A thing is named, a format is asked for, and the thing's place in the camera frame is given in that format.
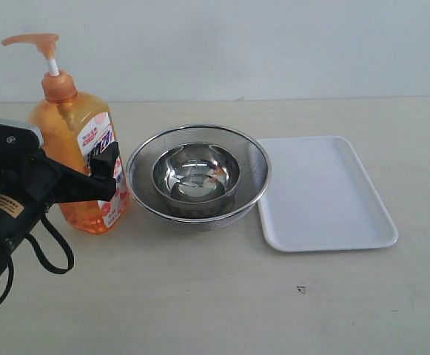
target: orange liquid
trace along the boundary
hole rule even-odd
[[[89,169],[77,138],[90,120],[102,112],[110,113],[110,108],[105,101],[94,95],[79,92],[74,99],[61,104],[41,101],[30,113],[28,121],[42,131],[43,149],[49,158],[78,172],[88,174]],[[65,220],[71,226],[92,234],[102,234],[118,223],[129,205],[130,197],[126,194],[120,202],[123,212],[109,228],[104,223],[104,211],[100,210],[98,201],[61,203],[59,206]]]

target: bowl rim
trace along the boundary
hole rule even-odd
[[[226,214],[220,214],[219,216],[215,216],[215,217],[208,217],[208,218],[181,218],[181,217],[174,217],[174,216],[172,216],[170,214],[165,214],[163,212],[158,211],[157,209],[154,209],[154,208],[148,206],[134,192],[134,190],[132,188],[132,175],[128,175],[128,174],[130,172],[131,165],[134,162],[135,157],[137,156],[137,154],[139,154],[139,152],[147,144],[149,144],[150,142],[152,142],[156,138],[159,138],[162,135],[166,135],[167,133],[179,131],[179,130],[182,130],[182,129],[189,129],[189,128],[221,129],[221,130],[224,130],[224,131],[227,131],[227,132],[235,133],[236,135],[239,135],[242,138],[247,139],[250,143],[252,143],[261,152],[261,154],[263,155],[264,160],[266,161],[266,165],[267,165],[266,180],[264,181],[264,184],[261,187],[261,189],[258,191],[258,193],[248,203],[245,203],[243,206],[239,207],[238,209],[234,209],[234,210],[232,210],[232,211],[230,211],[230,212],[228,212]],[[134,198],[136,200],[136,202],[139,203],[139,205],[143,206],[145,209],[151,211],[152,213],[158,215],[159,217],[162,217],[165,220],[172,220],[172,221],[175,221],[175,222],[191,223],[191,224],[202,224],[202,223],[209,223],[209,222],[216,222],[216,221],[219,221],[219,220],[224,220],[226,218],[234,216],[237,213],[242,212],[245,209],[248,209],[249,207],[251,207],[252,205],[254,205],[255,203],[257,203],[259,201],[259,199],[262,197],[262,195],[264,194],[264,192],[267,190],[267,187],[269,186],[269,183],[270,183],[270,180],[271,180],[271,175],[272,175],[271,161],[269,159],[269,156],[267,155],[267,151],[264,149],[264,147],[258,141],[256,141],[253,137],[247,135],[246,133],[243,133],[242,131],[239,131],[237,129],[233,129],[233,128],[230,128],[230,127],[227,127],[227,126],[217,125],[217,124],[184,124],[184,125],[174,126],[174,127],[169,128],[169,129],[165,129],[163,131],[160,131],[159,133],[156,133],[152,137],[150,137],[150,138],[146,139],[144,142],[140,143],[135,148],[135,150],[132,152],[132,154],[130,155],[129,159],[127,160],[125,168],[126,168],[125,169],[125,173],[127,174],[127,176],[126,176],[127,189],[129,190],[132,198]]]
[[[216,146],[217,148],[221,148],[222,150],[224,150],[225,152],[227,152],[229,155],[231,155],[232,159],[234,160],[234,162],[236,163],[236,166],[238,168],[238,176],[236,177],[236,181],[235,183],[231,186],[231,188],[229,190],[226,190],[224,192],[224,194],[222,194],[221,196],[218,196],[217,198],[213,198],[212,200],[208,200],[208,201],[201,201],[201,202],[186,202],[186,201],[180,201],[177,200],[176,198],[170,197],[169,195],[165,194],[164,192],[162,192],[158,186],[157,183],[155,183],[155,179],[154,179],[154,169],[155,166],[158,164],[158,162],[160,161],[160,159],[162,159],[163,156],[165,156],[168,152],[183,147],[183,146],[188,146],[191,144],[203,144],[203,145],[210,145],[210,146]],[[180,144],[178,146],[174,146],[173,148],[170,148],[169,150],[167,150],[166,152],[164,152],[160,157],[157,158],[157,160],[155,161],[155,163],[152,165],[152,168],[150,170],[151,174],[151,181],[152,181],[152,187],[160,194],[162,194],[164,196],[164,198],[166,198],[167,200],[170,201],[174,201],[176,203],[180,203],[182,205],[186,205],[186,206],[202,206],[202,205],[206,205],[209,203],[213,203],[213,202],[217,202],[217,201],[221,201],[223,200],[227,195],[232,194],[233,191],[237,190],[239,187],[239,184],[241,182],[241,167],[239,165],[238,159],[236,159],[235,155],[232,154],[228,149],[226,149],[223,146],[220,146],[219,144],[216,143],[205,143],[205,142],[201,142],[201,141],[193,141],[193,142],[187,142],[184,144]]]

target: pump nozzle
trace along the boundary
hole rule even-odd
[[[47,60],[49,73],[51,76],[58,75],[58,67],[55,62],[55,51],[57,49],[56,42],[58,35],[56,33],[35,33],[25,35],[14,35],[1,41],[3,46],[14,43],[29,43],[34,44],[38,51],[42,53]]]
[[[63,70],[58,70],[55,62],[56,33],[30,33],[14,35],[1,41],[3,46],[14,43],[34,44],[47,61],[49,72],[45,74],[42,81],[45,98],[51,102],[64,102],[77,94],[73,78]]]

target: sticker label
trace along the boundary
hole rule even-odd
[[[24,206],[9,196],[0,195],[0,209],[17,218],[24,211]]]
[[[115,141],[110,115],[102,112],[88,122],[78,135],[78,145],[89,167],[90,158],[103,152]],[[129,204],[129,192],[126,188],[121,156],[116,159],[113,177],[116,179],[116,193],[111,201],[98,201],[106,227],[111,227],[122,215]]]

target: black strap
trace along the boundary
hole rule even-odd
[[[38,261],[46,270],[50,271],[53,274],[59,274],[59,275],[66,274],[75,265],[75,258],[73,256],[72,249],[68,245],[67,241],[57,231],[57,229],[52,225],[52,223],[50,223],[47,217],[45,217],[45,214],[41,217],[40,221],[63,249],[65,256],[67,257],[67,260],[68,260],[68,267],[57,268],[44,255],[44,252],[42,251],[40,245],[37,243],[37,240],[34,238],[34,236],[32,236],[30,233],[27,233],[24,237],[25,239],[29,240],[30,244],[34,248],[34,252],[36,253]]]

